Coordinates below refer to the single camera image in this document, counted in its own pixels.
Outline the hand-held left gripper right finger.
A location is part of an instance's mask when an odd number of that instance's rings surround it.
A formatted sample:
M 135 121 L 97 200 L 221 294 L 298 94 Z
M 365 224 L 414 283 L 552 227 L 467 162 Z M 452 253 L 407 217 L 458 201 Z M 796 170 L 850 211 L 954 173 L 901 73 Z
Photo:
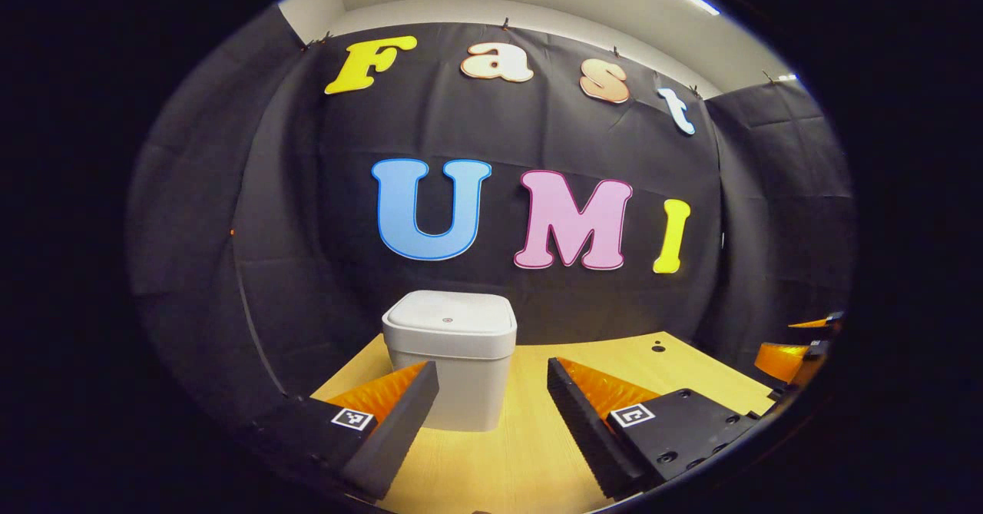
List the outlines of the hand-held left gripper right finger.
M 735 410 L 692 387 L 654 392 L 564 357 L 547 389 L 608 499 L 649 492 L 708 462 L 772 412 Z

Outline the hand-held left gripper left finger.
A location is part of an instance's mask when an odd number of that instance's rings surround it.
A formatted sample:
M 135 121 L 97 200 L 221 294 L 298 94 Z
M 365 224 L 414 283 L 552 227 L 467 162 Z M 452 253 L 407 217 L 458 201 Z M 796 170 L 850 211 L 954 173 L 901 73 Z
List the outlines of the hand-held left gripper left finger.
M 243 426 L 243 443 L 322 494 L 384 499 L 439 392 L 422 361 L 328 400 L 288 399 Z

